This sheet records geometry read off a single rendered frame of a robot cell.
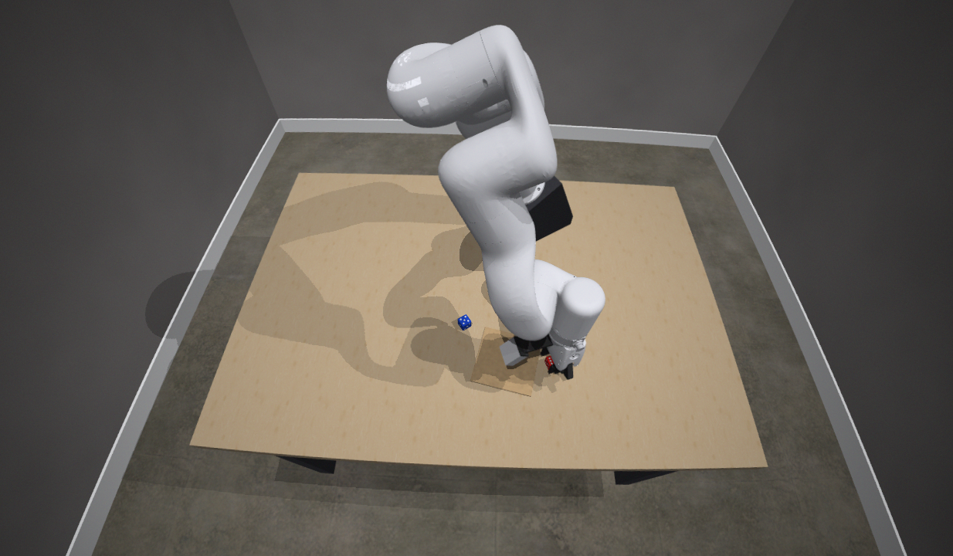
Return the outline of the tan mat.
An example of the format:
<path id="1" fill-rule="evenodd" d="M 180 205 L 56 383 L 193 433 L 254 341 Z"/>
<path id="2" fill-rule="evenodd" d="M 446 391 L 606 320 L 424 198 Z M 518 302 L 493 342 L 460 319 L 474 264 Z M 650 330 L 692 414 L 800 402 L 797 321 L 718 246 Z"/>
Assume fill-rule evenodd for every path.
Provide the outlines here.
<path id="1" fill-rule="evenodd" d="M 481 338 L 479 354 L 476 357 L 476 362 L 474 362 L 470 382 L 503 388 L 511 393 L 531 397 L 540 349 L 539 351 L 528 352 L 530 356 L 514 364 L 514 366 L 505 365 L 504 356 L 502 356 L 499 346 L 505 344 L 512 337 L 515 337 L 512 332 L 492 330 L 492 328 L 486 327 Z"/>

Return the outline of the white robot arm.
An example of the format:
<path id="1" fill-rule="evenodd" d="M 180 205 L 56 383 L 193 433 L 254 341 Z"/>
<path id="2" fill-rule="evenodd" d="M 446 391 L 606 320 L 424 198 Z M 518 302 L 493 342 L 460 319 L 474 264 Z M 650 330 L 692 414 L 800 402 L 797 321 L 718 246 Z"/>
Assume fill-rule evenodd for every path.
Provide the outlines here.
<path id="1" fill-rule="evenodd" d="M 558 344 L 583 351 L 605 306 L 594 280 L 535 259 L 535 225 L 526 205 L 557 171 L 539 86 L 531 59 L 505 25 L 452 45 L 410 47 L 393 61 L 387 79 L 400 119 L 425 129 L 456 122 L 466 138 L 443 155 L 438 174 L 479 243 L 492 309 L 515 335 L 499 346 L 508 366 L 553 346 L 548 332 Z"/>

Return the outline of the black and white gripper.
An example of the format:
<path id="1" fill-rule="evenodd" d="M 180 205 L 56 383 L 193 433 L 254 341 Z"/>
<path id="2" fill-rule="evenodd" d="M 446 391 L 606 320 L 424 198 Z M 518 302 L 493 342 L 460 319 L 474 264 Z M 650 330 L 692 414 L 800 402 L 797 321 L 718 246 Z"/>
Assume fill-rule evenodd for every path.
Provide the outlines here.
<path id="1" fill-rule="evenodd" d="M 553 341 L 553 337 L 551 337 Z M 553 339 L 552 339 L 553 338 Z M 553 346 L 547 346 L 541 349 L 541 356 L 550 353 L 551 358 L 553 358 L 554 364 L 551 364 L 551 367 L 548 369 L 548 374 L 550 373 L 562 373 L 566 379 L 573 378 L 573 367 L 578 366 L 583 355 L 585 355 L 585 349 L 583 351 L 578 351 L 578 348 L 575 346 L 565 346 L 558 344 L 557 341 L 553 341 Z M 560 370 L 560 371 L 559 371 Z"/>

